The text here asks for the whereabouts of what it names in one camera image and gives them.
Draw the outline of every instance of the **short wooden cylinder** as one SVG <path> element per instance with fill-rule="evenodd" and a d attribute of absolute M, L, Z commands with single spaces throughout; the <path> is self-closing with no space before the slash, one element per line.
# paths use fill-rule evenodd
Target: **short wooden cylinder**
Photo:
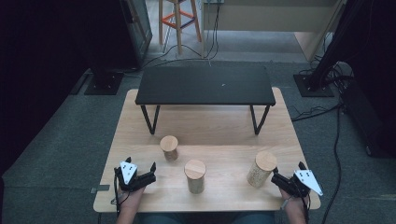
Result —
<path fill-rule="evenodd" d="M 194 194 L 199 194 L 204 191 L 206 166 L 202 161 L 190 160 L 184 167 L 189 184 L 189 191 Z"/>
<path fill-rule="evenodd" d="M 161 140 L 160 146 L 167 161 L 175 161 L 177 159 L 177 145 L 177 138 L 172 135 L 165 136 Z"/>
<path fill-rule="evenodd" d="M 255 188 L 261 187 L 276 166 L 276 157 L 271 152 L 261 151 L 257 153 L 256 160 L 247 174 L 247 182 Z"/>

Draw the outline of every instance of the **person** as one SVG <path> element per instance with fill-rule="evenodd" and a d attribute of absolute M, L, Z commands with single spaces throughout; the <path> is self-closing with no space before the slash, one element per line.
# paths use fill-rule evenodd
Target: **person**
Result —
<path fill-rule="evenodd" d="M 117 224 L 132 224 L 137 214 L 145 188 L 134 192 L 123 192 L 120 200 L 120 214 Z M 288 200 L 284 207 L 290 224 L 305 224 L 304 205 L 300 198 L 292 198 L 283 189 L 279 189 L 284 200 Z M 145 214 L 142 223 L 184 223 L 182 214 Z M 233 224 L 239 223 L 275 223 L 273 212 L 239 212 L 233 216 Z"/>

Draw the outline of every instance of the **black metal leg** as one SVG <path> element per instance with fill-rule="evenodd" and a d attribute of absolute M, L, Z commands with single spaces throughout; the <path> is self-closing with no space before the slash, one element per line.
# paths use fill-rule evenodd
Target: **black metal leg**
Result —
<path fill-rule="evenodd" d="M 262 115 L 262 120 L 260 121 L 259 126 L 257 126 L 256 123 L 256 115 L 254 114 L 254 108 L 253 105 L 250 106 L 250 112 L 251 112 L 251 118 L 253 119 L 253 128 L 254 128 L 254 133 L 257 135 L 260 133 L 260 130 L 262 129 L 262 125 L 265 122 L 265 118 L 267 117 L 268 111 L 270 110 L 270 106 L 268 105 L 265 107 L 264 114 Z"/>
<path fill-rule="evenodd" d="M 151 122 L 149 121 L 149 115 L 148 115 L 148 111 L 146 109 L 146 106 L 145 105 L 141 105 L 140 107 L 142 108 L 143 115 L 145 116 L 145 120 L 146 120 L 146 123 L 148 125 L 149 132 L 151 134 L 155 134 L 155 127 L 157 126 L 157 119 L 158 119 L 158 114 L 160 113 L 160 106 L 157 105 L 157 107 L 155 109 L 154 123 L 153 123 L 152 127 L 151 127 Z"/>

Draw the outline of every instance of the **wooden lid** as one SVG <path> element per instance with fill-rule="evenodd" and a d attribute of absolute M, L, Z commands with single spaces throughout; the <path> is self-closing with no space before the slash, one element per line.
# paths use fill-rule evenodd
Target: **wooden lid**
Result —
<path fill-rule="evenodd" d="M 172 135 L 168 135 L 161 140 L 160 146 L 164 151 L 172 151 L 175 150 L 177 144 L 177 138 Z"/>
<path fill-rule="evenodd" d="M 202 161 L 190 160 L 184 166 L 184 173 L 190 179 L 199 179 L 204 176 L 206 166 Z"/>
<path fill-rule="evenodd" d="M 277 166 L 277 159 L 271 152 L 261 151 L 256 155 L 256 164 L 264 171 L 273 171 Z"/>

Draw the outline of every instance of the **gray carpet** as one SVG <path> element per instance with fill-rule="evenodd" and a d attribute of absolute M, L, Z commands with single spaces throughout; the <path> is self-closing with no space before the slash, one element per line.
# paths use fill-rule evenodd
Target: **gray carpet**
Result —
<path fill-rule="evenodd" d="M 292 118 L 311 107 L 331 108 L 333 98 L 302 98 L 293 74 L 308 63 L 212 62 L 212 66 L 264 66 L 272 85 L 282 90 Z M 209 66 L 208 62 L 178 62 L 165 66 Z M 3 175 L 3 223 L 96 223 L 94 194 L 116 130 L 126 92 L 137 89 L 141 72 L 127 74 L 117 95 L 69 95 L 56 114 L 15 164 Z M 336 110 L 293 122 L 309 168 L 322 184 L 322 206 L 310 211 L 310 223 L 320 223 L 337 184 L 333 152 Z M 340 115 L 337 146 L 342 166 L 341 186 L 326 223 L 396 223 L 394 159 L 370 158 L 348 114 Z M 217 223 L 213 214 L 196 214 L 194 223 Z M 284 216 L 276 212 L 276 218 Z M 115 214 L 102 214 L 102 223 L 115 223 Z"/>

